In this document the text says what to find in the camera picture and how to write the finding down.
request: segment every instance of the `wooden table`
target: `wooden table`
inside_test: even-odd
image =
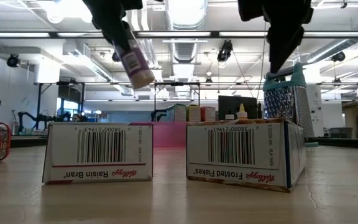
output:
[[[45,147],[0,162],[0,223],[358,223],[358,149],[320,146],[291,194],[195,182],[157,149],[153,182],[42,185]]]

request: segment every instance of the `bottle cap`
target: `bottle cap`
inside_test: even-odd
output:
[[[248,113],[245,111],[244,105],[242,103],[240,105],[240,111],[237,113],[237,118],[238,119],[248,118]]]

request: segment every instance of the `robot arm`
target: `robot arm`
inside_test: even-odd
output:
[[[93,24],[105,39],[129,50],[125,22],[126,10],[142,9],[142,0],[83,0],[93,15]],[[276,73],[286,59],[301,44],[302,24],[310,22],[313,15],[311,0],[238,0],[243,21],[263,16],[270,23],[267,42],[270,44],[270,72]]]

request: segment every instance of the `bottle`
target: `bottle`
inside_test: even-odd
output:
[[[240,111],[237,113],[237,119],[238,120],[245,120],[248,119],[248,114],[244,109],[244,105],[241,103],[240,105]]]
[[[226,121],[232,121],[234,120],[234,114],[231,113],[230,109],[227,111],[227,114],[225,115],[224,119]]]
[[[153,72],[147,65],[142,51],[137,45],[137,41],[135,40],[131,28],[129,26],[124,27],[126,28],[126,35],[128,37],[129,47],[131,49],[125,51],[116,43],[114,43],[114,46],[117,54],[121,59],[121,63],[124,66],[133,89],[142,88],[152,83],[155,78]]]

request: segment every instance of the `metal grater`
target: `metal grater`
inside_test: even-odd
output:
[[[286,118],[303,128],[306,138],[313,138],[306,82],[300,63],[277,74],[268,73],[264,84],[265,118]],[[276,79],[292,75],[290,81]]]

